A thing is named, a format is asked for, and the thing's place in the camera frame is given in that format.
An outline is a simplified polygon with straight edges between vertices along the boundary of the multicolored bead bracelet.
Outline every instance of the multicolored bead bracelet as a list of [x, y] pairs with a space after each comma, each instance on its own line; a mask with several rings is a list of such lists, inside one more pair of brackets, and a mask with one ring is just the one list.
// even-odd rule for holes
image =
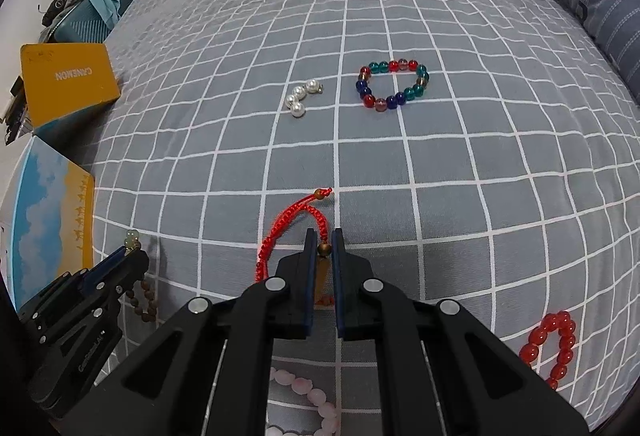
[[[415, 71], [418, 78], [414, 86], [407, 87], [404, 91], [399, 91], [396, 94], [387, 96], [386, 99], [376, 99], [376, 97], [371, 94], [371, 89], [369, 88], [371, 75], [378, 74], [379, 72], [397, 72], [399, 70]], [[358, 81], [356, 82], [356, 89], [365, 107], [375, 108], [378, 112], [385, 112], [387, 109], [395, 109], [398, 105], [404, 105], [406, 102], [422, 96], [428, 82], [429, 73], [427, 72], [426, 66], [418, 64], [415, 60], [409, 60], [407, 62], [404, 58], [400, 58], [397, 62], [395, 60], [389, 62], [383, 60], [380, 63], [372, 62], [369, 66], [361, 67]]]

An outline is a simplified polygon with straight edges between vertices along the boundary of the white pearl cluster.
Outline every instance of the white pearl cluster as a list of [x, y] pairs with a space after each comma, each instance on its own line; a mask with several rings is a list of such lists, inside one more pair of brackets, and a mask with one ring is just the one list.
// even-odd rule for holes
[[[285, 369], [271, 368], [269, 375], [270, 380], [275, 380], [281, 386], [291, 386], [293, 392], [297, 394], [306, 394], [306, 398], [316, 407], [318, 414], [322, 416], [322, 428], [314, 432], [313, 436], [331, 436], [338, 430], [338, 411], [336, 411], [333, 403], [327, 402], [326, 394], [322, 389], [314, 389], [311, 380], [297, 376]], [[275, 426], [268, 427], [265, 436], [298, 436], [294, 432], [282, 433]]]
[[284, 103], [295, 118], [305, 116], [306, 108], [300, 100], [305, 99], [308, 94], [322, 93], [322, 84], [318, 80], [307, 80], [305, 85], [293, 88], [291, 94], [287, 95]]

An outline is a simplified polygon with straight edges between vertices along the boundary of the gray plaid bedsheet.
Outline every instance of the gray plaid bedsheet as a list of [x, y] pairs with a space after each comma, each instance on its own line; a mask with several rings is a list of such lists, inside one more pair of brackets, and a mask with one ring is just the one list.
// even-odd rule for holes
[[[74, 157], [97, 182], [95, 260], [139, 229], [158, 323], [194, 295], [239, 295], [274, 216], [332, 186], [319, 207], [381, 278], [456, 298], [514, 351], [545, 313], [571, 311], [560, 394], [591, 426], [621, 403], [640, 373], [640, 113], [556, 2], [136, 0], [107, 45], [123, 94]], [[399, 57], [428, 66], [425, 96], [367, 110], [360, 66]], [[294, 119], [284, 97], [308, 78], [324, 93]], [[371, 85], [386, 96], [413, 79]], [[272, 273], [312, 225], [282, 237]], [[105, 372], [156, 328], [129, 306], [122, 327]], [[545, 377], [550, 340], [534, 366]], [[273, 359], [327, 392], [343, 436], [381, 433], [372, 345], [336, 340], [331, 310]], [[277, 384], [268, 416], [320, 427]]]

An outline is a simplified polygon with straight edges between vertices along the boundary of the blue bead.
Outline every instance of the blue bead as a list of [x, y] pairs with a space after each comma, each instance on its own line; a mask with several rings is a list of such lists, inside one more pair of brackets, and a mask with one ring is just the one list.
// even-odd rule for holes
[[396, 101], [396, 97], [395, 96], [387, 96], [386, 97], [386, 108], [395, 109], [396, 107], [398, 107], [398, 102]]

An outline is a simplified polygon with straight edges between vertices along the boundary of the red bead bracelet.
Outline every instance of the red bead bracelet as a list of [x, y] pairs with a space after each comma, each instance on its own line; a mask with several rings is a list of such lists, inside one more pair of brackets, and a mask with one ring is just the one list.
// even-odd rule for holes
[[558, 311], [558, 313], [548, 313], [542, 319], [539, 327], [536, 327], [529, 334], [529, 342], [520, 350], [520, 358], [525, 364], [531, 367], [533, 362], [540, 354], [539, 346], [545, 343], [549, 333], [558, 330], [560, 335], [560, 352], [556, 358], [556, 364], [551, 369], [549, 378], [546, 383], [551, 389], [558, 388], [558, 381], [566, 376], [566, 366], [574, 359], [572, 347], [575, 345], [575, 321], [571, 320], [571, 314], [568, 311]]

